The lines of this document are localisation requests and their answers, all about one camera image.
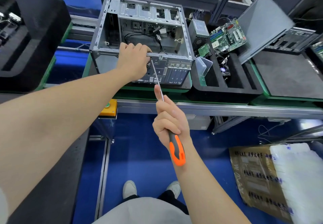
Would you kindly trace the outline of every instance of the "white shoe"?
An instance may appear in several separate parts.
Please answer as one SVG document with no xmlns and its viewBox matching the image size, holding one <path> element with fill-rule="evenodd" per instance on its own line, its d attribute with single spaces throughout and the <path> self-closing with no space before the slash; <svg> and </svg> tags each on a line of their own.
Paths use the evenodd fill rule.
<svg viewBox="0 0 323 224">
<path fill-rule="evenodd" d="M 173 181 L 167 188 L 166 188 L 166 191 L 167 190 L 172 190 L 172 192 L 174 193 L 175 195 L 175 199 L 178 198 L 178 196 L 180 195 L 181 193 L 181 186 L 180 186 L 180 183 L 178 181 Z"/>
<path fill-rule="evenodd" d="M 136 185 L 133 181 L 126 181 L 126 183 L 123 185 L 122 197 L 125 199 L 131 195 L 137 195 Z"/>
</svg>

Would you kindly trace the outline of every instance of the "hand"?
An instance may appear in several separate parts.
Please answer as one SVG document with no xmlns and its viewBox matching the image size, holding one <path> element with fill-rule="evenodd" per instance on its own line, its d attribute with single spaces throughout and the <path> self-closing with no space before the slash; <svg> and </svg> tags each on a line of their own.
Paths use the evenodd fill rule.
<svg viewBox="0 0 323 224">
<path fill-rule="evenodd" d="M 119 51 L 117 69 L 122 70 L 129 82 L 141 79 L 147 72 L 146 65 L 150 61 L 147 52 L 152 52 L 151 49 L 140 43 L 136 46 L 121 43 Z"/>
<path fill-rule="evenodd" d="M 158 100 L 156 103 L 158 115 L 155 118 L 152 127 L 161 143 L 169 150 L 169 135 L 167 129 L 178 134 L 184 147 L 186 143 L 192 143 L 190 128 L 184 112 L 166 95 L 164 95 L 163 102 L 159 85 L 155 85 L 154 91 Z"/>
</svg>

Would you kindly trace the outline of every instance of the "shirt sleeve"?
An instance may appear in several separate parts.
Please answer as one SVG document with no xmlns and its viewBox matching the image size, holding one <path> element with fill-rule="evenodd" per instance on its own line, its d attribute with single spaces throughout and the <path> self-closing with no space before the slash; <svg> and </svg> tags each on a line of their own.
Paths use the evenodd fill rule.
<svg viewBox="0 0 323 224">
<path fill-rule="evenodd" d="M 6 224 L 8 220 L 8 203 L 5 194 L 0 189 L 0 224 Z"/>
</svg>

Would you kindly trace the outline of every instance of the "person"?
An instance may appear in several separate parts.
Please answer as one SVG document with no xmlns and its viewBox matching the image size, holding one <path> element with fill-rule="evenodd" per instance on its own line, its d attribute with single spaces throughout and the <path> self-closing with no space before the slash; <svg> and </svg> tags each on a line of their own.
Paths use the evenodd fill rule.
<svg viewBox="0 0 323 224">
<path fill-rule="evenodd" d="M 125 84 L 145 75 L 150 60 L 147 52 L 151 50 L 145 45 L 121 43 L 115 69 L 32 92 L 0 105 L 0 224 L 6 222 L 92 124 L 114 94 Z M 174 194 L 171 196 L 174 200 L 181 189 L 189 215 L 174 201 L 173 204 L 169 203 L 172 200 L 163 201 L 167 196 L 138 198 L 134 183 L 127 182 L 123 194 L 128 200 L 95 224 L 250 223 L 196 152 L 184 112 L 166 95 L 162 101 L 159 89 L 156 85 L 158 115 L 153 129 L 168 151 L 167 129 L 178 134 L 186 156 L 185 165 L 173 164 L 180 185 L 171 184 L 165 194 Z"/>
</svg>

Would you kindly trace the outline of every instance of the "orange and black handle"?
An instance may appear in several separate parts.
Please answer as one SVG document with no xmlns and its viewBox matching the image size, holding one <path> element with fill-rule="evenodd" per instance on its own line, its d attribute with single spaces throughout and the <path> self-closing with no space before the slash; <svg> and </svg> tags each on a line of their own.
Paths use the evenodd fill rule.
<svg viewBox="0 0 323 224">
<path fill-rule="evenodd" d="M 168 131 L 168 133 L 170 139 L 169 149 L 172 159 L 177 166 L 183 166 L 186 162 L 183 144 L 181 143 L 178 135 L 174 134 L 170 130 Z"/>
</svg>

